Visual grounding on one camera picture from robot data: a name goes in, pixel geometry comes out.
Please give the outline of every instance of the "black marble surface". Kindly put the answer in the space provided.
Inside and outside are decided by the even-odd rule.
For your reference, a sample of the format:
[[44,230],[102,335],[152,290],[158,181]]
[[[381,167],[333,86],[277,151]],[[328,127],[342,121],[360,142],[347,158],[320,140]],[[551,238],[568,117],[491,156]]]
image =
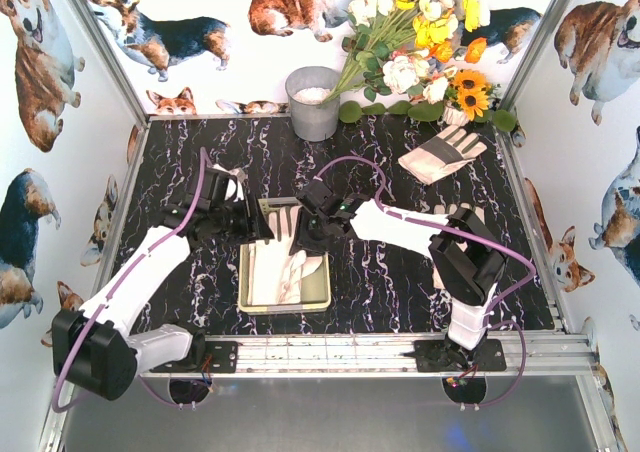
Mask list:
[[[309,143],[294,135],[286,117],[153,122],[114,270],[138,247],[156,212],[184,193],[197,173],[202,146],[214,163],[247,172],[249,187],[258,197],[292,197],[331,159],[363,156],[387,175],[393,197],[383,194],[385,203],[422,212],[433,211],[437,204],[476,204],[484,208],[487,226],[501,243],[531,257],[490,132],[479,132],[488,150],[478,160],[431,187],[400,167],[401,155],[437,133],[434,125],[404,117],[370,117],[360,124],[340,125],[325,142]],[[378,186],[366,165],[353,162],[335,166],[326,182],[345,194],[373,194]],[[236,306],[238,248],[210,243],[173,271],[143,309],[134,330],[143,332],[176,320],[215,335],[425,332],[448,324],[448,294],[433,288],[432,268],[425,257],[380,242],[348,239],[337,240],[330,256],[333,297],[326,312],[249,316]],[[524,275],[524,267],[510,261],[499,289]],[[503,318],[514,318],[529,330],[553,328],[537,281],[501,304],[492,322]]]

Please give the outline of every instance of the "dog ear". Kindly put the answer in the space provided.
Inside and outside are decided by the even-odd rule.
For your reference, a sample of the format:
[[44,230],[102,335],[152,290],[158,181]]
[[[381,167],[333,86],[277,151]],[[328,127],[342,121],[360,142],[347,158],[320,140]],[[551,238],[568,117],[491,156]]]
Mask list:
[[82,256],[80,257],[80,265],[87,267],[89,265],[97,264],[100,262],[102,258],[102,251],[98,247],[96,242],[96,236],[92,235],[91,239],[89,239],[89,243],[82,252]]
[[156,94],[151,90],[147,90],[147,97],[149,97],[149,100],[153,102],[153,105],[158,105],[161,100],[164,100],[163,96],[161,96],[160,94]]
[[104,194],[104,200],[115,208],[116,202],[118,201],[118,183],[113,175],[110,175],[107,181],[107,191]]
[[178,95],[177,98],[193,102],[193,93],[191,92],[191,89],[189,87],[185,87],[184,89],[182,89],[182,92],[180,92],[180,95]]
[[216,106],[226,114],[242,114],[247,107],[245,104],[228,100],[216,100]]

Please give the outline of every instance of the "flower bouquet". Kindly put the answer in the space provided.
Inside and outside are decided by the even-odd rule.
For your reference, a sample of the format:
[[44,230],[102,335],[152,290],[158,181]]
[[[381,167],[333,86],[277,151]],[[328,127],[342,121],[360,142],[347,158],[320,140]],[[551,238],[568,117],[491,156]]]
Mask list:
[[459,125],[492,120],[501,130],[511,126],[510,132],[515,117],[489,110],[496,102],[497,86],[480,72],[447,67],[452,58],[467,63],[480,60],[486,38],[461,47],[462,31],[488,25],[490,14],[481,0],[354,0],[348,8],[354,35],[342,42],[348,55],[326,101],[362,88],[370,102],[378,95],[407,94],[409,100],[388,110],[380,103],[361,108],[357,102],[347,102],[340,119],[355,122],[363,114],[389,112]]

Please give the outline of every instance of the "white glove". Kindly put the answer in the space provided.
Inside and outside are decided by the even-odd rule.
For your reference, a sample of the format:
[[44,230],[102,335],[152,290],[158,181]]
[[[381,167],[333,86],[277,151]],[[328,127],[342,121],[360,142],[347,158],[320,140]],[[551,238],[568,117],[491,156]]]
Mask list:
[[274,240],[249,246],[249,304],[300,303],[302,279],[315,272],[322,257],[307,258],[304,250],[289,255],[300,206],[282,207],[267,217]]
[[398,159],[420,182],[431,185],[473,162],[487,146],[477,134],[450,125],[432,139]]

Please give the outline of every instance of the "dog print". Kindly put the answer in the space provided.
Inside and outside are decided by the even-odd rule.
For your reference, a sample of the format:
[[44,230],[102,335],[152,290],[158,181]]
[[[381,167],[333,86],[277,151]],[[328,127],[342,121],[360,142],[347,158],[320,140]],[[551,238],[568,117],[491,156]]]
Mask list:
[[118,184],[116,183],[116,178],[110,175],[107,182],[107,191],[93,221],[93,234],[80,258],[80,264],[83,266],[86,267],[100,262],[117,202]]
[[275,103],[267,100],[254,100],[248,104],[231,102],[229,100],[217,100],[216,106],[225,114],[286,114],[289,112],[288,103]]
[[476,39],[487,39],[487,47],[495,47],[502,44],[507,55],[498,61],[498,64],[508,63],[516,54],[524,50],[535,31],[538,29],[542,15],[527,7],[516,7],[513,9],[497,9],[491,11],[491,22],[489,25],[478,27],[473,32],[464,28],[464,11],[462,10],[463,0],[456,1],[456,15],[460,21],[458,30],[453,38],[455,46],[454,57],[462,59],[469,44]]
[[149,67],[160,82],[168,68],[211,52],[224,70],[229,62],[229,24],[211,17],[152,20],[138,10],[140,0],[88,0],[94,16],[113,35],[127,57]]
[[542,209],[540,197],[538,197],[538,192],[529,179],[525,179],[525,187],[536,212],[538,222],[540,222],[542,236],[547,248],[547,253],[549,254],[551,272],[560,285],[560,288],[565,292],[573,292],[578,287],[584,287],[585,285],[593,282],[596,278],[595,274],[581,266],[576,259],[574,249],[576,228],[574,226],[569,227],[564,233],[562,239],[559,241],[553,240],[549,226],[547,225],[547,221],[544,217],[544,211]]
[[[84,300],[78,294],[74,293],[71,288],[64,282],[58,281],[58,298],[60,299],[60,308],[76,312],[80,309],[80,306],[84,304]],[[40,339],[40,343],[45,347],[52,347],[53,342],[51,340],[51,329]]]
[[569,100],[580,92],[593,100],[591,118],[602,122],[604,104],[622,95],[640,77],[640,0],[619,7],[609,2],[579,5],[564,18],[555,36],[560,65],[575,79]]
[[611,183],[602,199],[602,223],[589,239],[594,250],[608,247],[640,285],[640,127],[636,130],[636,154]]
[[294,29],[311,29],[320,42],[333,36],[327,29],[347,20],[352,0],[252,0],[249,7],[251,29],[259,35],[286,37]]
[[177,97],[167,98],[147,90],[147,97],[156,106],[155,115],[196,115],[193,94],[189,87],[182,89]]
[[7,188],[0,209],[0,329],[31,308],[42,312],[42,296],[33,288],[36,273],[38,221],[55,219],[60,228],[60,214],[49,187],[36,171],[26,169]]
[[16,92],[18,112],[29,140],[49,152],[62,132],[66,104],[80,106],[73,91],[75,72],[84,59],[73,56],[71,44],[49,0],[0,0],[18,38]]

